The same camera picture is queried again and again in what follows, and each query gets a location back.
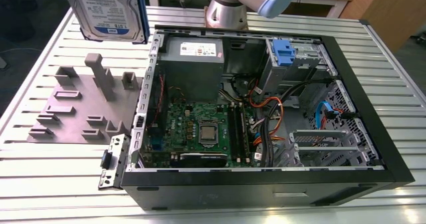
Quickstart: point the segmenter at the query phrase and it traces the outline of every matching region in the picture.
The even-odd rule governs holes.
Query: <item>white label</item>
[[[261,93],[262,93],[262,90],[255,86],[255,87],[254,87],[254,92],[258,93],[258,94],[261,94]]]
[[[82,0],[82,2],[90,24],[100,32],[120,34],[122,33],[120,30],[128,30],[125,7],[120,0]]]
[[[254,159],[261,161],[262,160],[262,154],[261,153],[254,153]]]
[[[180,54],[186,56],[215,56],[214,43],[181,43]]]

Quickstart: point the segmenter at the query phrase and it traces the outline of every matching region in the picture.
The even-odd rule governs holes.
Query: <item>blue hard drive label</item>
[[[97,31],[106,34],[129,32],[125,0],[82,0],[88,19]]]

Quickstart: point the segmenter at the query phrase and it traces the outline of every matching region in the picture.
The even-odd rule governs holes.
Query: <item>white robotic arm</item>
[[[266,18],[277,17],[291,0],[211,0],[206,10],[210,27],[242,29],[247,24],[246,7]]]

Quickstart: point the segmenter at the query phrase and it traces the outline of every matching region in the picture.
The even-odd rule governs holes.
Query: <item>slotted metal table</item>
[[[203,10],[148,7],[156,24],[203,26]],[[97,190],[106,145],[28,143],[28,131],[57,84],[60,66],[89,74],[88,52],[113,75],[144,76],[148,45],[82,39],[69,10],[0,119],[0,220],[125,223],[424,223],[426,99],[375,32],[357,20],[247,15],[251,30],[334,36],[415,182],[339,207],[145,212],[124,191]]]

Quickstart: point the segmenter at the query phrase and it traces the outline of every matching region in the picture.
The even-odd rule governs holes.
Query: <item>metal bracket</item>
[[[102,168],[97,189],[122,190],[121,178],[126,167],[130,138],[125,134],[112,136],[100,167]]]

